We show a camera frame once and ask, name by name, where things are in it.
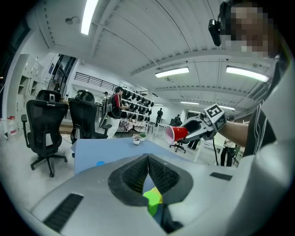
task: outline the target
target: blue table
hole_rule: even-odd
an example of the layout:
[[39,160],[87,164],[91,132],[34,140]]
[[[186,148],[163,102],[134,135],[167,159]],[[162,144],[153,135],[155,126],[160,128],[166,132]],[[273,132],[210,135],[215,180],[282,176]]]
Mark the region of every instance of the blue table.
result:
[[[134,145],[133,138],[78,139],[71,149],[75,152],[75,174],[96,166],[98,162],[109,163],[121,158],[142,155],[144,153],[186,160],[149,140],[140,142],[139,145]],[[155,185],[151,177],[147,175],[143,185],[143,192],[149,191],[153,187]],[[157,213],[154,215],[158,223],[160,223],[161,214],[162,204],[159,205]]]

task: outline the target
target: headset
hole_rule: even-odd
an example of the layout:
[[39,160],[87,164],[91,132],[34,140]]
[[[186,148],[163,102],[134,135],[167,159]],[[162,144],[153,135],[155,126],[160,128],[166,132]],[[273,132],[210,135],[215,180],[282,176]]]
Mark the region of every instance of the headset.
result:
[[231,8],[236,6],[245,0],[226,0],[220,5],[219,15],[217,20],[210,19],[209,20],[209,32],[213,39],[213,42],[216,46],[221,45],[220,35],[230,35],[231,40],[234,41],[236,39],[234,32],[230,27],[230,13]]

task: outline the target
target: ceiling light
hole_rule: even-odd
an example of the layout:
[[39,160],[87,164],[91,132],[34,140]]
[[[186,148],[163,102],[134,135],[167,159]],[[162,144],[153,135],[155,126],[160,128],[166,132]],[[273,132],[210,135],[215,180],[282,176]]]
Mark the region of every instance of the ceiling light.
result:
[[87,0],[86,2],[84,14],[83,14],[83,20],[82,20],[82,27],[81,27],[82,34],[88,35],[89,33],[91,20],[92,20],[97,2],[98,0]]
[[233,67],[233,66],[227,66],[226,72],[231,74],[241,75],[241,76],[247,76],[247,77],[254,78],[263,82],[266,82],[269,79],[269,77],[266,75],[262,75],[254,71],[249,71],[249,70],[245,70],[245,69]]
[[235,110],[235,108],[233,108],[233,107],[228,107],[228,106],[221,106],[221,105],[219,105],[219,107],[221,107],[221,108],[225,108],[225,109],[230,109],[230,110]]
[[155,76],[157,78],[165,77],[165,76],[172,76],[172,75],[177,75],[177,74],[183,74],[183,73],[189,73],[189,68],[188,67],[182,67],[182,68],[176,68],[168,71],[163,71],[156,73]]
[[196,111],[190,111],[190,110],[189,110],[189,112],[192,112],[192,113],[200,113],[200,112],[196,112]]
[[198,105],[198,103],[197,103],[197,102],[181,101],[181,103],[185,103],[185,104],[195,104],[195,105]]

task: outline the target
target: green block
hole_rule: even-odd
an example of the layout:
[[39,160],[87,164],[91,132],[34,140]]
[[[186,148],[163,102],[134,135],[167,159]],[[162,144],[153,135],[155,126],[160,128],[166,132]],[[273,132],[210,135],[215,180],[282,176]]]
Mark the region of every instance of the green block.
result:
[[160,203],[160,196],[152,191],[145,192],[143,196],[148,199],[148,212],[154,216]]

